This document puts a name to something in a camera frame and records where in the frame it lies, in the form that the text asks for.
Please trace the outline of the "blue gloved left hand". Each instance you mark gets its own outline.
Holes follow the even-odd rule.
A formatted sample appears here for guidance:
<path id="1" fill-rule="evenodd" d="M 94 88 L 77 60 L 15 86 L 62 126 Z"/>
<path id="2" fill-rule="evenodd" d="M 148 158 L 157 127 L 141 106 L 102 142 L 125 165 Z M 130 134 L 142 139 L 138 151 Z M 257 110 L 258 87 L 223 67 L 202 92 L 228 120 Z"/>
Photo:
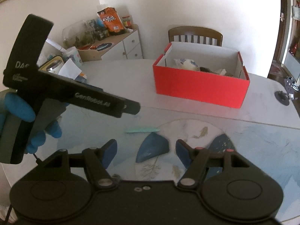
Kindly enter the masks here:
<path id="1" fill-rule="evenodd" d="M 1 91 L 1 139 L 3 136 L 4 124 L 7 122 L 7 115 L 12 114 L 26 122 L 33 122 L 36 115 L 32 107 L 16 94 L 13 90 Z M 38 148 L 45 144 L 46 134 L 58 139 L 62 136 L 62 129 L 57 120 L 52 121 L 47 127 L 32 136 L 26 145 L 25 154 L 34 154 Z"/>

